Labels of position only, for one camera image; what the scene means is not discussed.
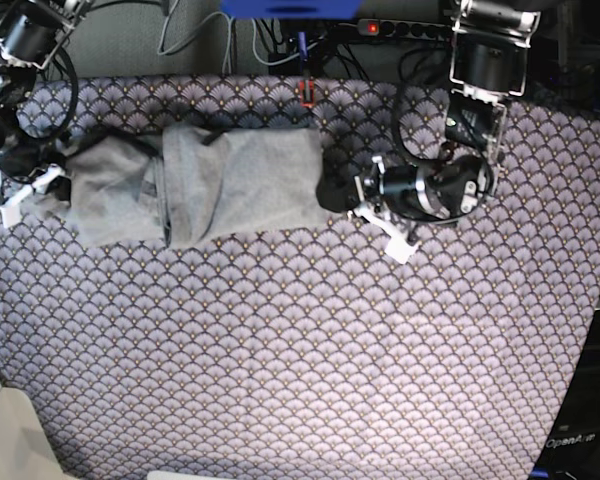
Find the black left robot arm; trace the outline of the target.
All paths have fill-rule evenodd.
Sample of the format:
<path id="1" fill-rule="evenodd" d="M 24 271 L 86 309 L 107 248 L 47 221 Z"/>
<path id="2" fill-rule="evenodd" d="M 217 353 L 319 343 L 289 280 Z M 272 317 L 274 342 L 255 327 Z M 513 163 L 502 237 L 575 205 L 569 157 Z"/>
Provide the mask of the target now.
<path id="1" fill-rule="evenodd" d="M 496 187 L 509 101 L 523 95 L 532 36 L 541 20 L 532 1 L 459 1 L 450 39 L 449 105 L 444 141 L 434 158 L 408 150 L 400 132 L 405 91 L 396 93 L 391 132 L 400 164 L 376 156 L 356 175 L 325 171 L 319 205 L 333 213 L 401 217 L 417 224 L 454 225 Z"/>

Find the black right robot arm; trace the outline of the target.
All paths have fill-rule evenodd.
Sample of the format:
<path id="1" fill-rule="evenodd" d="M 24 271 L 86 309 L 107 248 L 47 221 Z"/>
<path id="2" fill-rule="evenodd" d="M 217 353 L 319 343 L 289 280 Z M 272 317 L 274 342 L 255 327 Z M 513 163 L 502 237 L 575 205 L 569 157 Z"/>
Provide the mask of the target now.
<path id="1" fill-rule="evenodd" d="M 0 202 L 5 182 L 35 189 L 53 168 L 62 168 L 61 144 L 69 141 L 79 81 L 65 44 L 91 10 L 91 1 L 15 1 L 0 19 Z M 17 113 L 32 95 L 37 77 L 56 64 L 68 78 L 64 117 L 40 136 L 20 125 Z"/>

